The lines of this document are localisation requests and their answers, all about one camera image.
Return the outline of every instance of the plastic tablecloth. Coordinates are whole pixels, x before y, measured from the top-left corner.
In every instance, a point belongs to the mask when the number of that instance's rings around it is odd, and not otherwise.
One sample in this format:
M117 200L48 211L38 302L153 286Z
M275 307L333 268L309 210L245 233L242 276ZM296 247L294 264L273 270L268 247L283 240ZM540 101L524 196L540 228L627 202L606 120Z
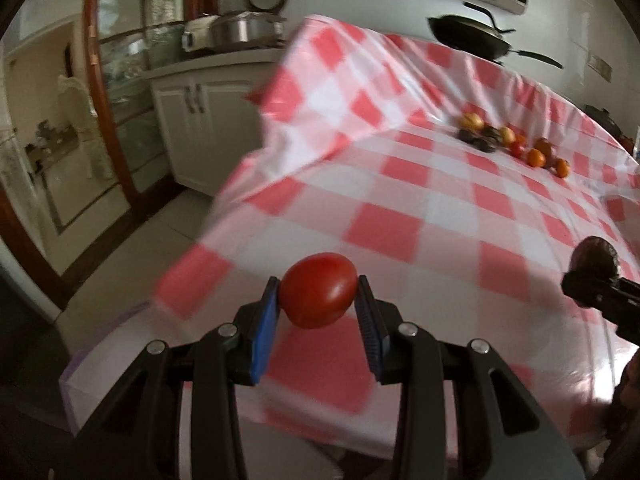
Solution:
M622 274L640 279L638 165L609 134L496 64L322 16L304 21L251 99L264 148L240 163L153 301L69 365L73 427L150 339L195 340L259 298L269 276L336 251L436 338L489 341L574 446L601 434L635 347L559 283L589 235L611 241ZM457 117L471 111L530 143L550 139L572 174L460 142ZM282 316L260 385L238 388L246 418L379 456L392 453L398 402L399 389L369 373L352 310L315 331ZM447 421L454 449L451 410Z

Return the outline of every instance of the red cherry tomato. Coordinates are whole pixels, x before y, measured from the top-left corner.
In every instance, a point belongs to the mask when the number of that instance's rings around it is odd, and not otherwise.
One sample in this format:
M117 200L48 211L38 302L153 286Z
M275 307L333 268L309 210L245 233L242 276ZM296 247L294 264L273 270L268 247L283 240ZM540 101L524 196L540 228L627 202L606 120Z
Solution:
M526 147L520 142L512 142L509 150L511 152L511 155L513 155L515 158L521 158L526 151Z
M320 328L342 317L356 296L358 273L335 253L313 254L293 265L278 288L278 303L300 328Z

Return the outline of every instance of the kitchen cabinet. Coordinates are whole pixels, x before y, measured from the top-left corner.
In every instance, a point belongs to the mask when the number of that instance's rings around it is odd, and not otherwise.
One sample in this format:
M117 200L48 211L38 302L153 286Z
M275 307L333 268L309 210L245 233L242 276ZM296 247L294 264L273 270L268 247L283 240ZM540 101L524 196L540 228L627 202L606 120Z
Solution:
M261 147L260 115L245 96L273 67L260 59L178 73L164 67L159 76L150 74L176 182L214 196L242 157Z

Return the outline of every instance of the purple edge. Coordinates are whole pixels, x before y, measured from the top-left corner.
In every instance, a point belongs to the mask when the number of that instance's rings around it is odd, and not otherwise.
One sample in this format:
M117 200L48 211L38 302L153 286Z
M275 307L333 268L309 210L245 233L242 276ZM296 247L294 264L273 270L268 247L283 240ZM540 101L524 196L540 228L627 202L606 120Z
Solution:
M62 395L62 402L65 408L66 420L68 421L69 428L71 429L71 433L74 435L78 434L80 431L80 426L78 421L76 420L76 416L74 414L71 399L69 398L69 394L66 390L66 381L78 370L79 366L82 364L82 361L96 348L101 342L103 342L111 332L117 329L121 324L123 324L126 320L131 319L136 314L146 309L149 306L149 301L145 301L140 303L123 314L120 314L114 320L110 321L105 325L100 332L98 332L98 337L94 340L94 343L87 348L82 348L78 350L69 361L69 364L66 366L65 370L60 375L58 379L58 385L60 386L60 394Z

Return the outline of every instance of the metal bolt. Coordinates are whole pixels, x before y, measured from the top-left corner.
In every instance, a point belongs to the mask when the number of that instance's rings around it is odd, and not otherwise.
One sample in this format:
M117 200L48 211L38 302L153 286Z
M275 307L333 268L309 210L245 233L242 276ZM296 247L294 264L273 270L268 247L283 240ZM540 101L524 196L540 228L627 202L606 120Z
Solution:
M484 339L474 339L471 342L471 348L474 350L474 352L478 352L479 354L487 354L489 353L489 348L491 347L489 346L489 343Z
M233 323L225 323L224 325L220 325L220 327L218 327L218 333L222 337L233 337L238 333L238 327Z
M158 355L164 352L165 348L166 348L166 343L164 341L160 341L159 339L156 339L155 341L152 341L146 346L146 351L149 352L151 355Z
M414 337L418 333L418 327L413 323L401 323L398 332L407 337Z

